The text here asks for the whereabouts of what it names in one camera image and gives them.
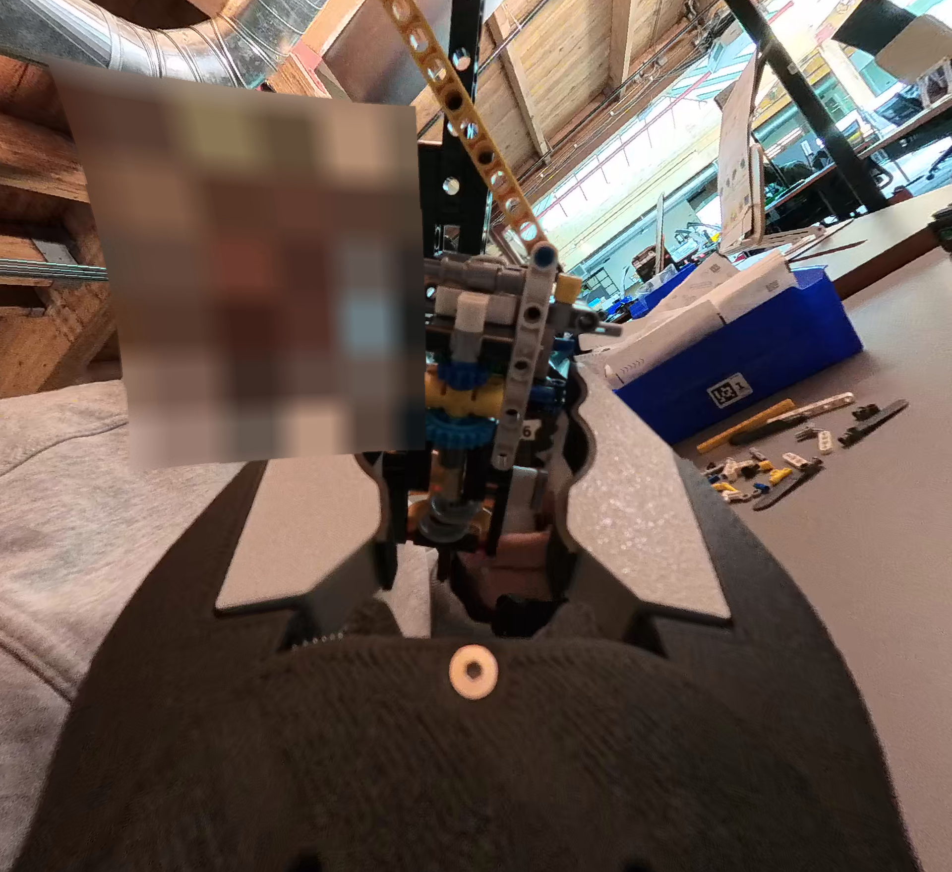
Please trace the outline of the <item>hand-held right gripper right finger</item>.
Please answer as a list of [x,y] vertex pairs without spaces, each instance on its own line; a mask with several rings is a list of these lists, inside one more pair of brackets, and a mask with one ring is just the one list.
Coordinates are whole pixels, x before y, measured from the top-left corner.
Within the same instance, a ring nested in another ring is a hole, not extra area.
[[610,640],[656,618],[731,622],[673,451],[584,365],[554,444],[554,593]]

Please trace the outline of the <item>yellow lego beam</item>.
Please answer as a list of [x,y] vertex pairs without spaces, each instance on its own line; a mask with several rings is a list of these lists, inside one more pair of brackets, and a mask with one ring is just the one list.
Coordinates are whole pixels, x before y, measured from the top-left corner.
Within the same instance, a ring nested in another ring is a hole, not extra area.
[[795,408],[795,403],[791,399],[784,399],[781,402],[777,402],[774,405],[769,406],[767,409],[755,414],[754,416],[749,417],[743,422],[699,443],[696,446],[696,451],[700,454],[711,452],[725,444],[728,444],[732,437],[746,434],[758,429],[778,419],[779,416],[794,411]]

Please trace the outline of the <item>spiral metal elbow duct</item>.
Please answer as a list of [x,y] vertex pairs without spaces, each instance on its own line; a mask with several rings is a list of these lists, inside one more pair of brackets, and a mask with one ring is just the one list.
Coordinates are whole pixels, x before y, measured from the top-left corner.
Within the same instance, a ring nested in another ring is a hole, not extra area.
[[254,89],[292,53],[328,0],[227,0],[215,17],[149,29],[90,0],[1,0],[2,54],[153,78]]

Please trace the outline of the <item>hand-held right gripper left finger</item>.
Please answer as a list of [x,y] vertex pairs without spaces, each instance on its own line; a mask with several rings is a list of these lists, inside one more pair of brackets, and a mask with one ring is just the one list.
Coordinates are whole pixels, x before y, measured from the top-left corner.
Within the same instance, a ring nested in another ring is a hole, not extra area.
[[398,570],[387,488],[362,454],[268,461],[215,601],[290,609],[307,636],[341,631]]

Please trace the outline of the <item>black and yellow lego model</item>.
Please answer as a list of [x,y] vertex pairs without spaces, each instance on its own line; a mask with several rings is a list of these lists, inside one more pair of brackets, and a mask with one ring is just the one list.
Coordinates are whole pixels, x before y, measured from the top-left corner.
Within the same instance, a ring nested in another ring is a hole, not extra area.
[[552,457],[564,442],[568,369],[579,338],[619,337],[578,299],[558,252],[473,100],[471,67],[446,54],[417,0],[380,0],[445,119],[445,172],[479,183],[464,223],[494,202],[522,244],[516,262],[436,247],[425,252],[423,450],[381,462],[396,542],[437,552],[446,580],[467,553],[494,556],[507,533],[532,532]]

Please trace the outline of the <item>black metal pole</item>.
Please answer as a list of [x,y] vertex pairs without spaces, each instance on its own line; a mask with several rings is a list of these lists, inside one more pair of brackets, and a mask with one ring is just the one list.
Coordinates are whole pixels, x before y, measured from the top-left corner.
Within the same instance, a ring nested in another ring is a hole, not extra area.
[[872,173],[842,135],[803,72],[777,39],[755,0],[724,0],[744,31],[756,43],[779,83],[822,141],[839,176],[868,212],[887,208],[887,199]]

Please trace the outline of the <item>black flat panel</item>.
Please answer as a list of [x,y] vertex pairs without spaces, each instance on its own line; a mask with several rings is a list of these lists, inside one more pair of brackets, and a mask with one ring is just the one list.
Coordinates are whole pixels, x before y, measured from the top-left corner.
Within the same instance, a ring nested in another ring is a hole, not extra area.
[[879,68],[907,84],[951,61],[950,26],[890,0],[861,0],[832,40],[873,56]]

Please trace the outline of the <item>pile of small lego pieces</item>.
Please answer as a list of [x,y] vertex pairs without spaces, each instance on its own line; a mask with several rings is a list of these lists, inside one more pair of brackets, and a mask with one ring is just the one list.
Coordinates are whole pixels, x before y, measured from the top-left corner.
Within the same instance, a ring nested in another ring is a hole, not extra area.
[[722,461],[709,461],[703,467],[702,474],[725,502],[752,507],[756,500],[767,496],[782,480],[791,475],[796,476],[806,463],[815,457],[825,461],[825,469],[807,485],[815,482],[827,470],[831,451],[829,433],[808,429],[807,435],[806,442],[798,442],[796,446],[781,445],[782,452],[765,451],[756,445],[748,446],[745,455],[734,455]]

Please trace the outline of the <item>white paper bag chevron print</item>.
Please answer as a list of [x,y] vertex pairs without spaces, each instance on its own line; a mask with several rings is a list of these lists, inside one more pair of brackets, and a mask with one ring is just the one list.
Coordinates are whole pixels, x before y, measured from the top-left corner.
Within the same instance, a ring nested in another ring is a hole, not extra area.
[[593,352],[588,365],[613,389],[619,389],[723,327],[708,298],[674,310],[653,311],[635,320],[632,329],[610,346]]

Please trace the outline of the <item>person's grey sweater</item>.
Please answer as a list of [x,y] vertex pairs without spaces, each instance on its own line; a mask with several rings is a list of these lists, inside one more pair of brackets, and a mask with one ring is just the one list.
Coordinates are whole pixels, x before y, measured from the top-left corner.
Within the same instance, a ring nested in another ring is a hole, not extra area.
[[2,786],[41,782],[100,642],[229,464],[136,473],[125,392],[2,402]]

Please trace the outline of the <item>grey lego blade piece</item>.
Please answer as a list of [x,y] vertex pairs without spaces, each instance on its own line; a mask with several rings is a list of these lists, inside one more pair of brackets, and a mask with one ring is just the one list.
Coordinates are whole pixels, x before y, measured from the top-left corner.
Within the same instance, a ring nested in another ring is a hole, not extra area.
[[764,511],[779,503],[781,500],[790,496],[794,491],[807,485],[815,479],[816,475],[825,469],[825,461],[820,457],[815,457],[808,461],[799,473],[791,475],[782,480],[779,485],[773,487],[767,496],[759,498],[752,506],[752,511]]
[[852,411],[854,424],[849,426],[843,434],[838,437],[839,444],[842,447],[850,447],[856,444],[873,431],[884,426],[908,407],[909,401],[905,399],[891,402],[885,407],[879,407],[875,403],[868,403],[858,407]]

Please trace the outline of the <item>black lego beam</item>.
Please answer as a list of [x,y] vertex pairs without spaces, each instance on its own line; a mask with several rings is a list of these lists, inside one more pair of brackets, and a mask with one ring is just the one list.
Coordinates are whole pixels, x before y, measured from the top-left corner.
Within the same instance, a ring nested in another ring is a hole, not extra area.
[[753,444],[759,439],[765,439],[795,426],[800,426],[806,423],[808,419],[809,416],[806,413],[794,413],[788,416],[776,417],[763,423],[761,426],[738,432],[729,438],[728,443],[734,446]]

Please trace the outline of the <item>blue plastic bin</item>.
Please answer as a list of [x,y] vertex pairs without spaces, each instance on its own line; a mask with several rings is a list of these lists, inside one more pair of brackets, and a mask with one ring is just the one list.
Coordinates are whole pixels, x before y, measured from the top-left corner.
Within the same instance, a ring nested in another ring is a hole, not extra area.
[[663,440],[680,442],[856,355],[863,343],[823,267],[642,376],[610,385]]

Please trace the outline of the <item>white paper bag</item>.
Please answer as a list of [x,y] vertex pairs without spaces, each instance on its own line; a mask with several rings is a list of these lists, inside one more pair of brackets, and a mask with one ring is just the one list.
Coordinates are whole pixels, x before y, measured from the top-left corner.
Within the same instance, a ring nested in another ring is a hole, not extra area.
[[714,254],[698,265],[657,309],[678,311],[708,303],[722,322],[731,323],[797,286],[797,278],[777,250],[753,258],[743,268]]

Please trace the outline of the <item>white lego beam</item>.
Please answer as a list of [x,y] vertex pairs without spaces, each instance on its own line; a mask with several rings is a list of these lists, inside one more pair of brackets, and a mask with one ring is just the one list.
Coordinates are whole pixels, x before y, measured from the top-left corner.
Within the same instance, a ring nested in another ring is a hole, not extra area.
[[771,422],[785,422],[800,417],[809,419],[840,408],[850,406],[856,402],[856,396],[852,392],[843,392],[831,397],[823,398],[816,402],[810,402],[802,406],[797,406],[792,410],[773,417]]

